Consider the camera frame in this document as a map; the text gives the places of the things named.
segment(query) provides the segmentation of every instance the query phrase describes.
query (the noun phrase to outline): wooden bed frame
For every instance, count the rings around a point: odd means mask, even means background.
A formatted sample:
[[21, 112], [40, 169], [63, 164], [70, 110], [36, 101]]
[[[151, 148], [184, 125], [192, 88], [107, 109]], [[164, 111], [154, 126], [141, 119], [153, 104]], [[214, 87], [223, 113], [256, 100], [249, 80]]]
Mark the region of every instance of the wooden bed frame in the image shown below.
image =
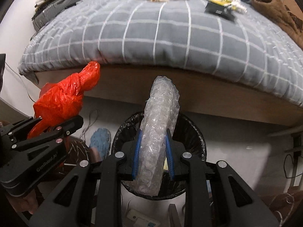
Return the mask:
[[[39, 88], [82, 68], [36, 72]], [[180, 93], [181, 111], [293, 126], [303, 121], [303, 108], [244, 85], [210, 75], [166, 67], [103, 65], [98, 85], [87, 96], [145, 105], [154, 79], [167, 76]]]

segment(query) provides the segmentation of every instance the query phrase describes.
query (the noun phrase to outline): bed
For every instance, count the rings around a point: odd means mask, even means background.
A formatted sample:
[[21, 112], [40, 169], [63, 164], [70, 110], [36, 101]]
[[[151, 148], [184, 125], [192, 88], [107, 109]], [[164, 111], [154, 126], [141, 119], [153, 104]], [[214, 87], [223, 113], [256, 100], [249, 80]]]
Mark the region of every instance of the bed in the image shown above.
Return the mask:
[[303, 118], [303, 52], [248, 4], [235, 22], [205, 0], [82, 0], [42, 28], [20, 74], [39, 88], [90, 60], [101, 80], [87, 95], [144, 104], [158, 75], [171, 78], [183, 111], [292, 126]]

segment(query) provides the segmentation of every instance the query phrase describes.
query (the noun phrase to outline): gray checkered bedding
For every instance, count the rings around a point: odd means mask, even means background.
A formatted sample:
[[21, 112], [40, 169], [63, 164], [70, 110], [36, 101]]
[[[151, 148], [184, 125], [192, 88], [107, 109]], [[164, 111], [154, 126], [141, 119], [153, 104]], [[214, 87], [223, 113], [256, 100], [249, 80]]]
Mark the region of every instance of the gray checkered bedding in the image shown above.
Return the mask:
[[254, 11], [236, 22], [204, 13], [205, 0], [83, 0], [59, 14], [30, 42], [19, 72], [109, 64], [160, 65], [212, 74], [303, 101], [303, 52]]

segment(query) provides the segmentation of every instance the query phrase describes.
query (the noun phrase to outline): black trash bag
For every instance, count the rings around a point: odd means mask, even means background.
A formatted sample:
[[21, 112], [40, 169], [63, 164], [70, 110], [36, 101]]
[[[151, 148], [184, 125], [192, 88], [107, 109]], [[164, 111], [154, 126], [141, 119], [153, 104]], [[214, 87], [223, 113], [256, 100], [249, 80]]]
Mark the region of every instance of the black trash bag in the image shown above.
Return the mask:
[[[140, 129], [144, 112], [133, 114], [118, 129], [112, 144], [112, 154], [121, 151], [124, 143], [133, 141], [137, 131]], [[186, 151], [197, 154], [203, 161], [206, 161], [206, 145], [203, 135], [198, 127], [184, 114], [179, 113], [173, 140], [184, 144]], [[132, 194], [148, 200], [173, 199], [185, 192], [186, 182], [173, 182], [167, 171], [163, 172], [160, 191], [157, 196], [142, 195], [135, 192], [126, 181], [122, 185]]]

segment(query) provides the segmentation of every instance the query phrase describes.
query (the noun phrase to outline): brown fabric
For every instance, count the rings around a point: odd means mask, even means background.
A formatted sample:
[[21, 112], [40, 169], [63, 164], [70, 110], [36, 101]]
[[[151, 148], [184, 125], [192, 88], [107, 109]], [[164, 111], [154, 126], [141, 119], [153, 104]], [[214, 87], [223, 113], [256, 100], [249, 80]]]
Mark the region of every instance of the brown fabric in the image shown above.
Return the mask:
[[262, 15], [277, 24], [303, 49], [303, 38], [281, 0], [251, 0], [252, 6]]

